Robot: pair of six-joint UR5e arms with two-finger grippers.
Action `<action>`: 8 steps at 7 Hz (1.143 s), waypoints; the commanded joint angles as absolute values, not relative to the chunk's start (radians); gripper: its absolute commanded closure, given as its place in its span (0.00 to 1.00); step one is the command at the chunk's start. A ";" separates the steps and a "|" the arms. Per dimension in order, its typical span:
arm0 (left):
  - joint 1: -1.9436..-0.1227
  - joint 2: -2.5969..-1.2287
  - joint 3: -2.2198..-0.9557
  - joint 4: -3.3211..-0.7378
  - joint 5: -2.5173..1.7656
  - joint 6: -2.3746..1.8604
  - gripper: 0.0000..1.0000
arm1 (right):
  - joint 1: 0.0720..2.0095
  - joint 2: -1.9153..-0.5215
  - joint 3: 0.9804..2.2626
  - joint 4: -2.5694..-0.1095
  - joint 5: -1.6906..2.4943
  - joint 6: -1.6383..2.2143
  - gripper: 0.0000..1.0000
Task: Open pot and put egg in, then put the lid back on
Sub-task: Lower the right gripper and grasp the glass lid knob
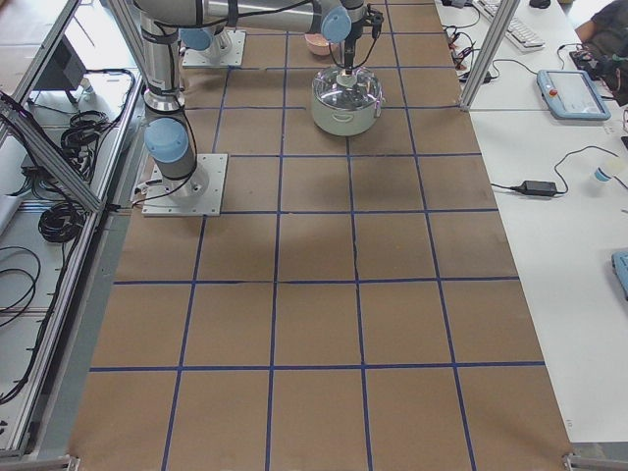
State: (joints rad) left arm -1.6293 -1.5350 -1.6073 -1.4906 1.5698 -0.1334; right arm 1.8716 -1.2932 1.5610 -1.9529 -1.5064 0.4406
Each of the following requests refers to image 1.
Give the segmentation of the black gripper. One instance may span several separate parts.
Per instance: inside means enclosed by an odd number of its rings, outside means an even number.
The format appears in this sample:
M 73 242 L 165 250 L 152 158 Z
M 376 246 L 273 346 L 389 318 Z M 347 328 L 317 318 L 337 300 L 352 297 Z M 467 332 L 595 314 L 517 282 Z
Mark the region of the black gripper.
M 342 47 L 342 64 L 344 66 L 353 66 L 355 59 L 355 49 L 357 40 L 352 37 L 348 37 L 343 42 Z

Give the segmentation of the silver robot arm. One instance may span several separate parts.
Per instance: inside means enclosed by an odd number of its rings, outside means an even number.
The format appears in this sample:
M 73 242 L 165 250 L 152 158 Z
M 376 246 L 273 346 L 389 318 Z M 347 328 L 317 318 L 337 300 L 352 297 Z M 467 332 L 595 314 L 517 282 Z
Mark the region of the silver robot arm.
M 136 1 L 150 112 L 144 143 L 161 172 L 168 196 L 195 195 L 207 186 L 186 119 L 177 58 L 180 34 L 189 29 L 214 37 L 226 27 L 320 33 L 344 44 L 353 66 L 354 50 L 370 12 L 362 1 Z
M 231 51 L 233 44 L 222 26 L 181 28 L 180 38 L 188 49 L 204 52 L 210 57 L 220 57 Z

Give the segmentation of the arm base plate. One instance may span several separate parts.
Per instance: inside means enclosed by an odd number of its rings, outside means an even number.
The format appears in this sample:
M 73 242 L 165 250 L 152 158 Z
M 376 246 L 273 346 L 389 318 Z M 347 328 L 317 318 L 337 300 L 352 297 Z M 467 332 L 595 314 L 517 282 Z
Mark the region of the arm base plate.
M 189 180 L 170 181 L 162 177 L 157 164 L 152 180 L 141 203 L 146 217 L 217 217 L 221 214 L 222 198 L 229 156 L 224 153 L 199 154 L 195 172 Z
M 244 54 L 246 32 L 224 29 L 216 35 L 207 49 L 186 48 L 183 67 L 186 69 L 239 68 Z

